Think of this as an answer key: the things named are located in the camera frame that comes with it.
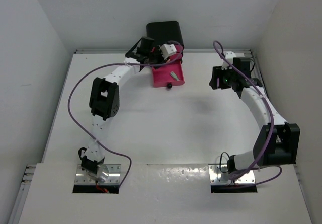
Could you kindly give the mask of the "pink drawer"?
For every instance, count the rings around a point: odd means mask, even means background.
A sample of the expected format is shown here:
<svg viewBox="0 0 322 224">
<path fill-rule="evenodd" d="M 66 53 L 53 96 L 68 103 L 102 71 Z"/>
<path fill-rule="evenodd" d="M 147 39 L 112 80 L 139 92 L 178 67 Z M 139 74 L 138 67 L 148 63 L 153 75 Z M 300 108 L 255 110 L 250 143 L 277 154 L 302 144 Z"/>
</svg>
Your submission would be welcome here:
<svg viewBox="0 0 322 224">
<path fill-rule="evenodd" d="M 182 62 L 182 57 L 183 57 L 183 53 L 174 54 L 170 56 L 170 62 L 175 62 L 175 61 Z"/>
<path fill-rule="evenodd" d="M 177 54 L 180 54 L 181 56 L 183 56 L 184 46 L 182 46 L 180 44 L 176 44 L 175 48 L 176 48 Z"/>
<path fill-rule="evenodd" d="M 179 81 L 176 81 L 171 77 L 170 72 L 172 71 L 178 76 L 178 78 L 180 79 Z M 167 89 L 171 89 L 174 86 L 183 85 L 185 83 L 185 80 L 182 69 L 182 62 L 175 61 L 158 69 L 152 68 L 152 79 L 154 88 L 165 87 Z"/>
</svg>

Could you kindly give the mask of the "pink bottom drawer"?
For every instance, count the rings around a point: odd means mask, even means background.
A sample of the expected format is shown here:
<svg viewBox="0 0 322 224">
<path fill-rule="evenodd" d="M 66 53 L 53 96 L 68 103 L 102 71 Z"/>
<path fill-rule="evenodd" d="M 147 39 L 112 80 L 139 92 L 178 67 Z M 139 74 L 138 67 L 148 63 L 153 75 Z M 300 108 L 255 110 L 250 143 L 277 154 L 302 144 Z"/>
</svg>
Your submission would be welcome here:
<svg viewBox="0 0 322 224">
<path fill-rule="evenodd" d="M 179 81 L 176 81 L 171 77 L 170 72 L 172 71 L 178 76 L 178 78 L 180 79 Z M 154 88 L 165 87 L 167 89 L 171 89 L 174 86 L 183 85 L 185 83 L 185 80 L 182 69 L 182 62 L 175 61 L 158 69 L 152 68 L 152 79 Z"/>
</svg>

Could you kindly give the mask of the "grey beige eraser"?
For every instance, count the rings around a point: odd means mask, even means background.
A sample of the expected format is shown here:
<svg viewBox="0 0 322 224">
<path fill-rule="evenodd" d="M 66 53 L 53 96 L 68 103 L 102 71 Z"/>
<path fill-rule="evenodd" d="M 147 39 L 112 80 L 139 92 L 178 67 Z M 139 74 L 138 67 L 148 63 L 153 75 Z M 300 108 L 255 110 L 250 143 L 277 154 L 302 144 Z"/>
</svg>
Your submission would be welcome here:
<svg viewBox="0 0 322 224">
<path fill-rule="evenodd" d="M 179 81 L 180 79 L 178 78 L 178 76 L 172 71 L 172 72 L 170 72 L 170 75 L 171 75 L 171 77 L 174 79 L 174 80 L 176 80 L 176 81 Z"/>
</svg>

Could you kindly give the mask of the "pink top drawer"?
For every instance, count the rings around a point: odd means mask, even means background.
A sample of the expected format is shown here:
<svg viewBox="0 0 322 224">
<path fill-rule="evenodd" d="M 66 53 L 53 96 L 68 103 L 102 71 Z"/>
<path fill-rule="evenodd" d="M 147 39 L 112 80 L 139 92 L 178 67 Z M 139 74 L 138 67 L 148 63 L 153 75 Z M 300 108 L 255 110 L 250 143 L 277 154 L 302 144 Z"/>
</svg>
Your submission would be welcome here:
<svg viewBox="0 0 322 224">
<path fill-rule="evenodd" d="M 183 56 L 184 46 L 182 46 L 180 44 L 176 44 L 175 48 L 176 48 L 177 54 L 180 54 L 181 56 Z"/>
</svg>

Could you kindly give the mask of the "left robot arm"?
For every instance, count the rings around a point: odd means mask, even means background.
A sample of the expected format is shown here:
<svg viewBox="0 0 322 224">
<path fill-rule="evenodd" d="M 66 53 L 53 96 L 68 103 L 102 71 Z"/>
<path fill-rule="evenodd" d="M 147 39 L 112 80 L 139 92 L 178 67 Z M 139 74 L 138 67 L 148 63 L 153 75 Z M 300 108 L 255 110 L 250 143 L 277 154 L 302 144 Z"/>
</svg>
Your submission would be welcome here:
<svg viewBox="0 0 322 224">
<path fill-rule="evenodd" d="M 103 78 L 95 78 L 92 83 L 89 107 L 93 124 L 88 131 L 91 141 L 87 148 L 79 151 L 81 166 L 88 172 L 98 175 L 104 163 L 105 149 L 100 142 L 103 126 L 119 111 L 120 89 L 133 76 L 146 66 L 161 67 L 169 65 L 180 53 L 180 44 L 168 41 L 154 45 L 154 40 L 142 37 L 126 54 L 122 64 Z"/>
</svg>

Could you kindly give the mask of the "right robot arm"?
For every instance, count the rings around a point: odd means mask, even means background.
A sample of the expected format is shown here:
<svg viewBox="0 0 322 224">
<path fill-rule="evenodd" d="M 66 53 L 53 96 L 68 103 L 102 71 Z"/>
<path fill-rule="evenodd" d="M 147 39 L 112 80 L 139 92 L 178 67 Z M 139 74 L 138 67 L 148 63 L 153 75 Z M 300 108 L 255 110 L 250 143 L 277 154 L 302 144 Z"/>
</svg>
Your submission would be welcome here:
<svg viewBox="0 0 322 224">
<path fill-rule="evenodd" d="M 232 89 L 247 105 L 259 127 L 259 135 L 252 150 L 232 155 L 227 162 L 231 180 L 238 179 L 255 168 L 296 163 L 300 128 L 289 123 L 267 98 L 258 78 L 251 76 L 251 60 L 234 57 L 232 64 L 226 62 L 212 69 L 210 87 Z"/>
</svg>

